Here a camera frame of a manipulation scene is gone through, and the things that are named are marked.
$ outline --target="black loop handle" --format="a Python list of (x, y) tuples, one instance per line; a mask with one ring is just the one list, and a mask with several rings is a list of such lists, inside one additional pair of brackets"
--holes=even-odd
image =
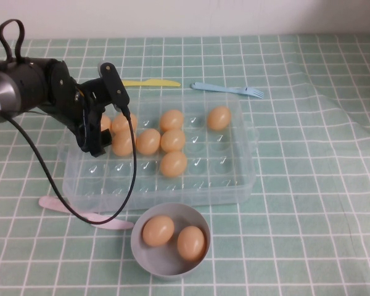
[(15, 56), (17, 58), (17, 63), (24, 63), (25, 58), (21, 56), (20, 49), (22, 47), (23, 40), (25, 39), (25, 27), (23, 26), (23, 23), (20, 20), (16, 20), (13, 18), (0, 25), (0, 42), (3, 45), (4, 50), (6, 51), (6, 55), (7, 55), (6, 61), (9, 63), (12, 61), (12, 52), (11, 52), (11, 47), (8, 45), (8, 42), (4, 38), (3, 30), (6, 25), (12, 22), (17, 22), (19, 26), (19, 37), (17, 40), (17, 44), (15, 45)]

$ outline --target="egg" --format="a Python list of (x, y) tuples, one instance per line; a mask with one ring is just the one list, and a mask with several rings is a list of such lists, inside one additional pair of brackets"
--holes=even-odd
[(178, 236), (177, 249), (181, 257), (187, 261), (198, 261), (205, 253), (203, 232), (196, 226), (185, 227)]
[(127, 156), (133, 151), (130, 130), (118, 132), (112, 139), (112, 152), (117, 156)]
[(137, 151), (144, 155), (154, 154), (159, 149), (160, 133), (153, 128), (143, 131), (137, 138)]
[(187, 158), (181, 151), (173, 151), (163, 156), (160, 171), (166, 177), (172, 178), (182, 174), (187, 165)]
[(151, 218), (142, 230), (142, 239), (150, 247), (166, 244), (174, 234), (174, 222), (169, 216)]
[(164, 152), (180, 151), (186, 142), (186, 137), (180, 129), (169, 129), (163, 134), (160, 146)]
[(214, 131), (223, 130), (230, 123), (231, 113), (226, 106), (218, 106), (208, 114), (207, 125)]
[(105, 130), (111, 131), (111, 119), (108, 116), (103, 114), (100, 120), (100, 127), (101, 127), (101, 131), (105, 131)]
[(160, 129), (165, 132), (181, 128), (184, 123), (184, 115), (179, 110), (167, 111), (160, 117)]
[[(130, 114), (131, 126), (133, 127), (133, 131), (137, 129), (137, 117), (134, 114)], [(129, 123), (126, 117), (121, 113), (111, 123), (111, 130), (114, 133), (129, 130)]]

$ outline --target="clear plastic container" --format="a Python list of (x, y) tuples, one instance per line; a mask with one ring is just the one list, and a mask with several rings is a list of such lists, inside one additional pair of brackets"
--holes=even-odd
[[(209, 111), (226, 105), (232, 113), (230, 125), (222, 131), (207, 128)], [(242, 118), (238, 98), (230, 94), (162, 96), (132, 100), (130, 111), (138, 118), (137, 134), (148, 128), (159, 130), (160, 116), (171, 109), (184, 114), (183, 152), (186, 171), (177, 178), (159, 172), (164, 155), (137, 155), (137, 178), (126, 209), (144, 209), (164, 202), (187, 205), (229, 204), (247, 200), (255, 182), (252, 147)], [(113, 119), (117, 113), (107, 109)], [(112, 212), (128, 193), (133, 174), (133, 157), (117, 157), (111, 147), (98, 158), (84, 153), (75, 137), (68, 136), (63, 192), (72, 206), (82, 212)]]

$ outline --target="grid pattern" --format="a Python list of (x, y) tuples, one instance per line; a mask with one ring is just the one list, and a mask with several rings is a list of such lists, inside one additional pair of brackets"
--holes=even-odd
[[(265, 99), (240, 97), (246, 124), (259, 132), (252, 196), (197, 207), (212, 246), (176, 282), (137, 265), (130, 231), (38, 208), (37, 198), (53, 192), (26, 142), (0, 124), (0, 293), (370, 295), (370, 35), (33, 40), (23, 53), (64, 58), (80, 82), (95, 78), (105, 57), (123, 78), (182, 83), (129, 89), (145, 100), (192, 94), (195, 81), (255, 87)], [(32, 114), (17, 120), (60, 183), (63, 126)]]

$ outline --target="white wall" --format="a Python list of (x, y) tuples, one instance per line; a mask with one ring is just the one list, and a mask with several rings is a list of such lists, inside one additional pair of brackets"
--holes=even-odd
[(0, 0), (10, 18), (27, 38), (353, 33), (370, 31), (370, 0)]

